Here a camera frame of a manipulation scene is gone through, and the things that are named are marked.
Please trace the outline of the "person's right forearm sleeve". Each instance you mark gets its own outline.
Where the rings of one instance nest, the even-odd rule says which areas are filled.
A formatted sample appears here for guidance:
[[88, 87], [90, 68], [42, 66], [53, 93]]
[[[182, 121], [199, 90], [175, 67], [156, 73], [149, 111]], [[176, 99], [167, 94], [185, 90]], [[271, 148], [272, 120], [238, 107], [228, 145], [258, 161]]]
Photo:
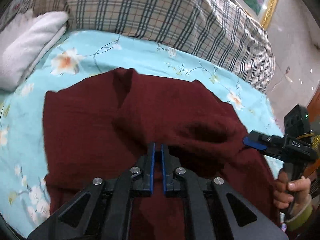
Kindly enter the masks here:
[[313, 207], [312, 198], [309, 194], [301, 210], [292, 218], [284, 220], [284, 224], [286, 225], [285, 233], [288, 239], [299, 239], [299, 237], [302, 237], [303, 233], [306, 233], [310, 228], [315, 214], [316, 209]]

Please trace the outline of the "person's right hand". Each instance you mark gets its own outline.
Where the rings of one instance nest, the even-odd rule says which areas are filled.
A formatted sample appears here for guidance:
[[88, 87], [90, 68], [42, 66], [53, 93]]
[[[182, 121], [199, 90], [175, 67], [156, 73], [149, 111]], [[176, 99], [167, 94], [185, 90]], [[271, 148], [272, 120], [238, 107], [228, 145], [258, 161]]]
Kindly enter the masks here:
[[287, 173], [282, 168], [275, 180], [274, 205], [281, 210], [287, 209], [293, 203], [292, 212], [299, 213], [309, 201], [310, 186], [310, 179], [304, 176], [289, 181]]

